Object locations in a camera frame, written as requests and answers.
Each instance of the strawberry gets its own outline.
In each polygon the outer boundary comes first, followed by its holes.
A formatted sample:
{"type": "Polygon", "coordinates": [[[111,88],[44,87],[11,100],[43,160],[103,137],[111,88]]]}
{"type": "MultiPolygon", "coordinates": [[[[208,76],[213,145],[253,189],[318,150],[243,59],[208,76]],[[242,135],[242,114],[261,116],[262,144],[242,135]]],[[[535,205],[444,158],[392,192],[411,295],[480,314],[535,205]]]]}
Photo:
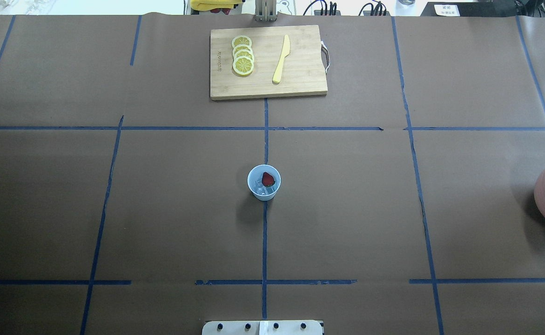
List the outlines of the strawberry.
{"type": "Polygon", "coordinates": [[[268,172],[264,172],[262,174],[262,185],[266,187],[270,187],[274,185],[274,183],[275,183],[274,177],[271,176],[268,172]]]}

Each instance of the knife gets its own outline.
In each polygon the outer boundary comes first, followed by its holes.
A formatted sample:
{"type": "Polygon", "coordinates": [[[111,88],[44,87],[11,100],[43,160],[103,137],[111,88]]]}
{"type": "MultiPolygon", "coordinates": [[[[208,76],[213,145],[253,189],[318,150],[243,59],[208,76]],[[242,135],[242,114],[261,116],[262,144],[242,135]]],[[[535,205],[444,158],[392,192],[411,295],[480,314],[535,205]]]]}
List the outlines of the knife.
{"type": "Polygon", "coordinates": [[[278,60],[276,70],[272,76],[273,83],[281,82],[281,77],[283,76],[283,64],[285,63],[285,57],[291,52],[291,41],[289,40],[289,35],[285,35],[285,40],[283,40],[283,49],[281,50],[281,58],[278,60]]]}

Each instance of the lemon slice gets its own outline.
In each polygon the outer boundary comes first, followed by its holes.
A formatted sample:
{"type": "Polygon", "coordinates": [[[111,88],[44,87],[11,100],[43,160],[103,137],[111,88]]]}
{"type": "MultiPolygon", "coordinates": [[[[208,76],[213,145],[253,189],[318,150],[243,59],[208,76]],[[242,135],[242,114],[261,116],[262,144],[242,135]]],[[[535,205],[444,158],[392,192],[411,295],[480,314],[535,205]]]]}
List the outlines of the lemon slice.
{"type": "Polygon", "coordinates": [[[231,46],[232,47],[236,47],[240,44],[245,44],[249,47],[251,47],[251,38],[245,36],[245,35],[239,35],[239,36],[236,36],[233,41],[231,42],[231,46]]]}
{"type": "Polygon", "coordinates": [[[247,50],[247,51],[250,51],[252,54],[254,53],[254,51],[251,49],[251,47],[247,44],[238,44],[236,45],[236,47],[233,48],[233,55],[235,55],[237,53],[237,51],[240,51],[240,50],[247,50]]]}
{"type": "Polygon", "coordinates": [[[254,61],[247,56],[237,57],[233,61],[233,70],[240,76],[249,76],[254,71],[254,61]]]}
{"type": "Polygon", "coordinates": [[[250,57],[251,60],[254,60],[254,54],[251,51],[246,49],[241,49],[240,51],[237,51],[233,55],[233,59],[237,59],[237,57],[241,57],[241,56],[247,56],[247,57],[250,57]]]}

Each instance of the yellow towel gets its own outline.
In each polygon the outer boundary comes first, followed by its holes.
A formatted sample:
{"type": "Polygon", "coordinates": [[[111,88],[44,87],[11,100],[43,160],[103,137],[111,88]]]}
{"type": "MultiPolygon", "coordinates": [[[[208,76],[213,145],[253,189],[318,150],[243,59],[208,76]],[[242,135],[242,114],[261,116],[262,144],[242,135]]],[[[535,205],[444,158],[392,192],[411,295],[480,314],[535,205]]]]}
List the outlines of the yellow towel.
{"type": "Polygon", "coordinates": [[[196,11],[209,11],[217,8],[233,8],[242,0],[191,0],[189,5],[196,11]]]}

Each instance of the wooden cutting board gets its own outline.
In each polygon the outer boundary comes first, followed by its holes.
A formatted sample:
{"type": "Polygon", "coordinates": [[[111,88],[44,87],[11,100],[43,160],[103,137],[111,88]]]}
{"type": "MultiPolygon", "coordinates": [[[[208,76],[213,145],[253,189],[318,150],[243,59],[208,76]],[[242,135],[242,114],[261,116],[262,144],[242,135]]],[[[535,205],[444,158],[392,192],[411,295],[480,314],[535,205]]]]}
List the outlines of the wooden cutting board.
{"type": "Polygon", "coordinates": [[[318,26],[215,29],[210,32],[210,97],[212,100],[324,95],[328,91],[318,26]],[[272,83],[285,34],[291,53],[285,58],[283,79],[272,83]],[[233,72],[231,41],[238,35],[252,40],[256,59],[246,77],[233,72]]]}

